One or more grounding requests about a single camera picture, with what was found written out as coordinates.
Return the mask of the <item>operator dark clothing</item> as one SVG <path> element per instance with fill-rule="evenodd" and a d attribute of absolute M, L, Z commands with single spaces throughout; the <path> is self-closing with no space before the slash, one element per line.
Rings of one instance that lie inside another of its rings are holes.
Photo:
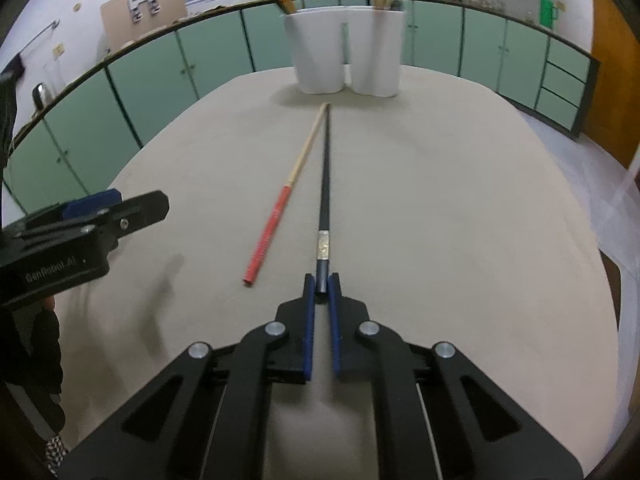
<path fill-rule="evenodd" d="M 9 314 L 1 324 L 1 441 L 8 446 L 1 459 L 9 477 L 56 477 L 65 446 L 41 413 L 44 408 L 60 416 L 58 404 L 35 380 L 35 367 Z"/>

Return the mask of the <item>white double utensil holder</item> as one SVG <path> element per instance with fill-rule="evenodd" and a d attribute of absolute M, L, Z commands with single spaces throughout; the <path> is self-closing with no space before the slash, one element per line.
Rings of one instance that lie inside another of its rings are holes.
<path fill-rule="evenodd" d="M 406 14 L 373 6 L 322 6 L 285 15 L 297 87 L 391 98 L 399 91 Z"/>

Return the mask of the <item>electric kettle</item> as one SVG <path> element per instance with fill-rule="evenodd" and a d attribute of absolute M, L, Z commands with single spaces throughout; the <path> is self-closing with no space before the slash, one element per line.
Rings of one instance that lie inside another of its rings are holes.
<path fill-rule="evenodd" d="M 44 110 L 53 100 L 49 88 L 43 83 L 36 84 L 32 88 L 32 100 L 37 112 Z"/>

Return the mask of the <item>brown wooden door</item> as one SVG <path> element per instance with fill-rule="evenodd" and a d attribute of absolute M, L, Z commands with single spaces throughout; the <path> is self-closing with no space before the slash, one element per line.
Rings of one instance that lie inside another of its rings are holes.
<path fill-rule="evenodd" d="M 591 54 L 600 67 L 584 133 L 629 168 L 639 146 L 639 41 L 614 0 L 593 0 Z"/>

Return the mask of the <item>green thermos bottle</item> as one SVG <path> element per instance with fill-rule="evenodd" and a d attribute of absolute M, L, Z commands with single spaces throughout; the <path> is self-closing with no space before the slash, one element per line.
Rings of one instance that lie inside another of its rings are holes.
<path fill-rule="evenodd" d="M 558 19 L 558 8 L 553 0 L 539 0 L 538 22 L 542 27 L 554 29 L 554 23 Z"/>

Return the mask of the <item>black chopstick silver band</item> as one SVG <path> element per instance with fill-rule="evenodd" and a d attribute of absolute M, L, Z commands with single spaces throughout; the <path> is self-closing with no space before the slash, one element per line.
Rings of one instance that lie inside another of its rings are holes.
<path fill-rule="evenodd" d="M 330 203 L 331 203 L 331 110 L 324 112 L 324 142 L 317 237 L 316 296 L 323 299 L 328 293 L 330 267 Z"/>

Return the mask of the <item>brown board with clamps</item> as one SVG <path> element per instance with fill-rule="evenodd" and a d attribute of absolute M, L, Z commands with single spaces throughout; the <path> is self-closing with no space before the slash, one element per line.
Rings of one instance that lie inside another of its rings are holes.
<path fill-rule="evenodd" d="M 100 7 L 111 49 L 186 17 L 186 0 L 110 0 Z"/>

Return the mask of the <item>green lower kitchen cabinets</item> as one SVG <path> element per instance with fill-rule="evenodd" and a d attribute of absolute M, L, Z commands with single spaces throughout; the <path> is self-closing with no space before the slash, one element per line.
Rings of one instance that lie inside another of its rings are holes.
<path fill-rule="evenodd" d="M 405 0 L 401 61 L 484 84 L 566 136 L 582 132 L 600 68 L 540 27 L 460 3 Z M 69 84 L 14 136 L 3 183 L 24 212 L 100 192 L 170 122 L 242 75 L 289 66 L 272 3 L 154 32 Z"/>

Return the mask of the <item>red and bamboo chopstick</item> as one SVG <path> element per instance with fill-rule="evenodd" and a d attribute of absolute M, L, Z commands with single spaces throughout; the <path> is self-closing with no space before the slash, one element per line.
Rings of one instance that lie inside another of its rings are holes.
<path fill-rule="evenodd" d="M 306 137 L 303 147 L 296 158 L 295 164 L 288 175 L 285 184 L 280 189 L 277 200 L 270 211 L 269 218 L 262 229 L 262 234 L 260 234 L 254 252 L 250 257 L 250 261 L 248 262 L 243 274 L 242 281 L 243 285 L 246 287 L 252 287 L 258 277 L 258 273 L 264 264 L 274 234 L 276 234 L 277 228 L 285 212 L 285 208 L 288 206 L 288 200 L 290 199 L 300 173 L 306 164 L 306 160 L 311 152 L 312 146 L 314 145 L 314 139 L 318 136 L 322 122 L 324 122 L 326 116 L 329 114 L 329 110 L 330 104 L 328 102 L 321 104 L 318 114 L 316 118 L 314 118 L 314 123 L 312 124 L 310 133 Z"/>

